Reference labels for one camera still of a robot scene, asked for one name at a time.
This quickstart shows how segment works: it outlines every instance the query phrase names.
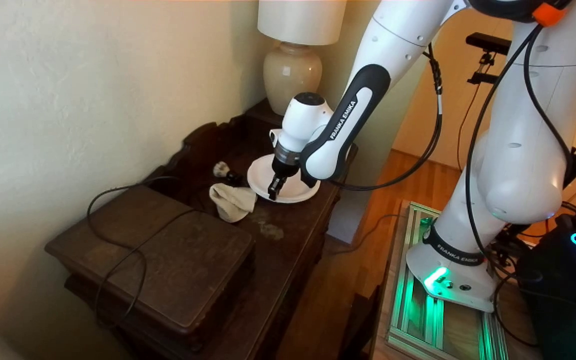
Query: black strap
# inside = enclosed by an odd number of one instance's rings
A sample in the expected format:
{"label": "black strap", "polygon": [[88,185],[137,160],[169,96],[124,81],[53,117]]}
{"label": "black strap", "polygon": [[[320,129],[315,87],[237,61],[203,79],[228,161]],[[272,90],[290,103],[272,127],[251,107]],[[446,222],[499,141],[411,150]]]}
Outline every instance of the black strap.
{"label": "black strap", "polygon": [[467,267],[476,267],[484,262],[485,256],[483,253],[480,252],[465,252],[461,251],[458,248],[450,246],[444,239],[437,234],[437,230],[435,230],[435,224],[433,223],[432,226],[423,234],[423,241],[424,244],[428,244],[432,246],[432,248],[439,253],[439,255],[443,256],[444,258],[450,260],[451,262],[455,262],[460,265],[465,265]]}

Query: wooden floor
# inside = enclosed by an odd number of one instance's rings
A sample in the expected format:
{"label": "wooden floor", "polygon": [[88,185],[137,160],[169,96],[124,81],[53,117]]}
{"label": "wooden floor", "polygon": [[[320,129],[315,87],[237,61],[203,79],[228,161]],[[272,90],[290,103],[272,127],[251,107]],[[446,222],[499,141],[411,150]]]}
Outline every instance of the wooden floor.
{"label": "wooden floor", "polygon": [[[417,160],[412,155],[392,151],[379,182],[385,182],[409,169]],[[454,168],[426,162],[403,182],[378,189],[370,198],[354,244],[359,243],[377,220],[386,214],[396,214],[402,200],[443,209],[459,180]],[[301,297],[288,331],[283,338],[277,359],[333,360],[338,356],[344,328],[354,294],[370,297],[382,282],[388,246],[388,233],[396,218],[382,219],[377,229],[354,252],[326,255],[315,267]],[[324,253],[343,249],[336,241],[328,241]]]}

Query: orange tag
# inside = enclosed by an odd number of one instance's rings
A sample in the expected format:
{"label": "orange tag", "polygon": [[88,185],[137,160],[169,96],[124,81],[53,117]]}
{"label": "orange tag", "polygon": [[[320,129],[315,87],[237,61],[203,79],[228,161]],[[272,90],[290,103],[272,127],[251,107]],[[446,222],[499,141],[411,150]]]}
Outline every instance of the orange tag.
{"label": "orange tag", "polygon": [[557,25],[566,15],[566,9],[560,10],[553,5],[542,2],[537,9],[532,12],[534,19],[544,28]]}

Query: shaving brush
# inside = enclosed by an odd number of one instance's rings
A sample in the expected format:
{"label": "shaving brush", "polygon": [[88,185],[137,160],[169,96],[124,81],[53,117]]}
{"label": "shaving brush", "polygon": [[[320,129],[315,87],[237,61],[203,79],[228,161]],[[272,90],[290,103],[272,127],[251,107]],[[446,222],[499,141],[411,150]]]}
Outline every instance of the shaving brush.
{"label": "shaving brush", "polygon": [[217,162],[212,167],[212,175],[215,175],[217,178],[226,178],[226,182],[233,187],[238,187],[242,184],[243,176],[232,171],[226,162],[220,161]]}

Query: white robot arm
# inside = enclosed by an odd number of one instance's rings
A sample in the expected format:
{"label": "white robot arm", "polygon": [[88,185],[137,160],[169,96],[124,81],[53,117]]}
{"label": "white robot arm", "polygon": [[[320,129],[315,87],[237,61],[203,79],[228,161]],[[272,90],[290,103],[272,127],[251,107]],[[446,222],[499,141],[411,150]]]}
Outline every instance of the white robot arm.
{"label": "white robot arm", "polygon": [[[301,167],[302,180],[341,175],[350,144],[370,114],[450,16],[466,7],[512,19],[516,52],[535,28],[532,0],[383,1],[366,28],[350,81],[336,111],[318,95],[300,94],[286,111],[275,147],[270,196]],[[567,148],[576,130],[576,0],[548,0],[566,16],[536,38],[530,82],[537,100]],[[470,197],[480,243],[487,246],[506,223],[531,224],[553,216],[562,202],[566,159],[524,82],[524,56],[507,64],[498,87],[489,132],[470,164]],[[441,216],[409,249],[406,262],[431,296],[492,312],[495,282],[475,241],[466,207],[466,173]]]}

